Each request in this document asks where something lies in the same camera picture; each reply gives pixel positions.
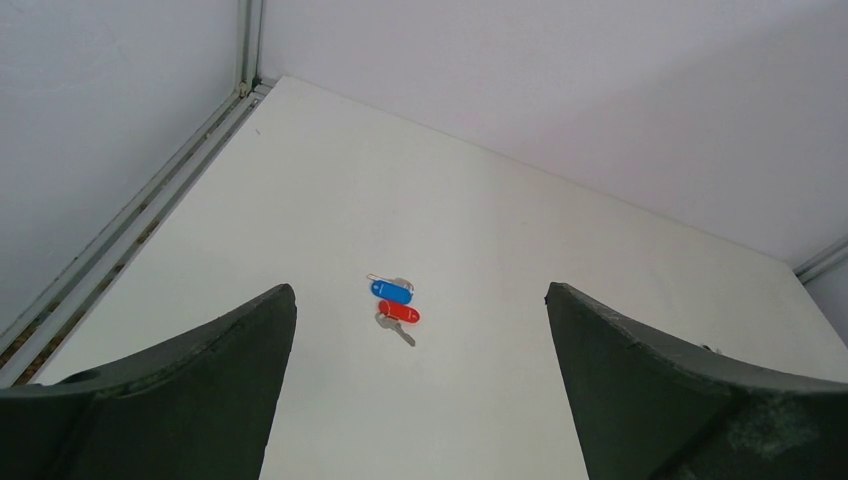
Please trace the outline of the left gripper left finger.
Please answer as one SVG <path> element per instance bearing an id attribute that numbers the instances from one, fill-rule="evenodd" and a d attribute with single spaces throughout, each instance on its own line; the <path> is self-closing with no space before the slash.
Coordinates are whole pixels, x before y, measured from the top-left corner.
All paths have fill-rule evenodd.
<path id="1" fill-rule="evenodd" d="M 5 479 L 255 479 L 296 329 L 291 286 L 122 359 L 1 393 Z"/>

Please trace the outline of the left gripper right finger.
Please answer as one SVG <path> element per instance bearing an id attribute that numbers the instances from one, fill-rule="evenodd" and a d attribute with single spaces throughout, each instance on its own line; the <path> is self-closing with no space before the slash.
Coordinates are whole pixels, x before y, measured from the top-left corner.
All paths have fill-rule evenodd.
<path id="1" fill-rule="evenodd" d="M 545 297 L 592 479 L 843 479 L 847 387 L 745 363 L 578 289 Z"/>

